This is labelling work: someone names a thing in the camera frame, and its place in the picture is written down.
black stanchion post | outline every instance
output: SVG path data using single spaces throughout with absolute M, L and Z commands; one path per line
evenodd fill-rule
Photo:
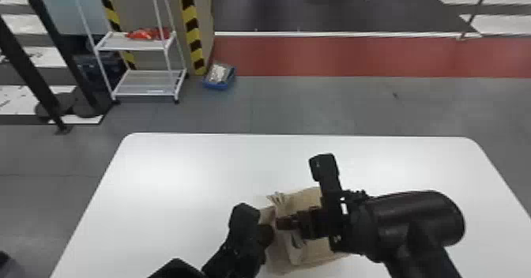
M 77 82 L 77 86 L 81 91 L 81 98 L 77 98 L 77 102 L 74 104 L 73 112 L 74 114 L 80 117 L 94 117 L 97 115 L 104 114 L 107 112 L 111 106 L 111 97 L 109 96 L 107 100 L 98 100 L 92 93 L 91 88 L 88 86 L 85 78 L 81 74 L 79 67 L 76 62 L 73 60 L 71 50 L 66 46 L 65 40 L 62 38 L 58 29 L 55 27 L 53 20 L 51 19 L 50 13 L 46 8 L 43 0 L 28 0 L 30 6 L 33 8 L 33 11 L 37 14 L 39 19 L 43 22 L 45 29 L 48 31 L 48 35 L 51 40 L 54 42 L 55 46 L 59 50 L 62 58 L 64 59 L 68 69 L 73 75 L 73 78 Z
M 58 133 L 70 132 L 72 126 L 67 126 L 61 119 L 65 108 L 62 108 L 61 103 L 51 92 L 48 84 L 2 18 L 0 18 L 0 49 L 2 49 L 13 68 L 26 82 L 50 118 L 55 122 L 58 127 Z

black pole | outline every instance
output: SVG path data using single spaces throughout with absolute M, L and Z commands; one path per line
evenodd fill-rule
M 39 70 L 33 65 L 28 55 L 18 43 L 17 38 L 11 32 L 6 22 L 0 18 L 0 49 L 9 59 L 13 68 L 21 75 L 22 79 L 28 85 L 40 104 L 44 107 L 51 119 L 55 122 L 59 129 L 59 133 L 67 133 L 71 127 L 61 119 L 61 104 L 51 92 L 48 84 Z
M 83 97 L 87 100 L 91 107 L 96 108 L 98 106 L 96 97 L 92 94 L 92 90 L 86 84 L 85 78 L 81 74 L 79 67 L 77 67 L 76 62 L 73 60 L 72 52 L 70 52 L 70 49 L 66 46 L 64 39 L 61 37 L 61 34 L 55 27 L 55 24 L 51 19 L 50 13 L 48 12 L 46 5 L 44 5 L 43 0 L 28 0 L 28 2 L 39 19 L 43 22 L 45 29 L 48 31 L 48 35 L 59 50 L 62 58 L 65 60 L 65 63 L 72 73 L 73 78 L 76 80 L 77 86 L 81 90 Z
M 480 12 L 480 9 L 481 9 L 481 6 L 483 5 L 483 2 L 484 2 L 484 0 L 479 0 L 477 2 L 476 6 L 474 7 L 474 12 L 472 13 L 472 15 L 470 15 L 469 20 L 466 22 L 466 29 L 461 33 L 461 35 L 459 36 L 459 39 L 464 39 L 465 38 L 466 33 L 468 32 L 469 28 L 472 27 L 472 22 L 476 18 L 477 14 Z

stanchion base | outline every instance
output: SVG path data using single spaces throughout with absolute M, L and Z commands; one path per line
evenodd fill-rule
M 97 101 L 97 104 L 94 107 L 87 103 L 80 89 L 76 88 L 73 91 L 73 94 L 76 96 L 76 103 L 72 107 L 72 111 L 75 115 L 81 118 L 91 118 L 104 115 L 112 107 L 111 98 L 106 96 L 104 93 L 94 93 L 94 96 Z
M 9 263 L 9 255 L 0 251 L 0 277 L 3 277 L 7 273 L 7 264 Z
M 55 135 L 57 135 L 57 136 L 66 135 L 66 134 L 70 133 L 70 132 L 72 131 L 72 129 L 73 129 L 73 125 L 71 125 L 71 124 L 67 124 L 66 127 L 65 127 L 64 129 L 59 129 L 59 128 L 58 128 L 58 129 L 55 131 Z
M 59 102 L 59 107 L 56 108 L 57 114 L 60 116 L 66 115 L 72 111 L 73 105 L 76 103 L 76 97 L 72 93 L 58 93 L 55 95 Z M 50 119 L 48 111 L 44 109 L 41 103 L 35 106 L 35 115 L 41 119 Z

yellow and black striped post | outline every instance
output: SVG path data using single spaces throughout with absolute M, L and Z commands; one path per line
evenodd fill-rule
M 118 13 L 116 13 L 113 1 L 101 0 L 101 2 L 104 5 L 105 15 L 107 15 L 107 19 L 109 20 L 109 24 L 111 25 L 112 30 L 115 32 L 121 32 L 122 27 L 120 26 L 120 17 L 118 16 Z M 137 69 L 137 65 L 134 61 L 134 56 L 130 51 L 123 52 L 122 56 L 126 60 L 127 65 L 130 69 Z
M 201 44 L 199 31 L 198 11 L 195 9 L 194 0 L 180 0 L 184 28 L 186 30 L 186 44 L 190 48 L 190 58 L 196 75 L 206 73 L 206 62 Z

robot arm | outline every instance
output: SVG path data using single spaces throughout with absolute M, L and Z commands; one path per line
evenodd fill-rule
M 444 246 L 457 243 L 465 221 L 451 199 L 435 191 L 369 197 L 343 190 L 333 155 L 310 159 L 322 207 L 277 219 L 303 239 L 328 237 L 330 249 L 382 262 L 394 278 L 460 277 Z

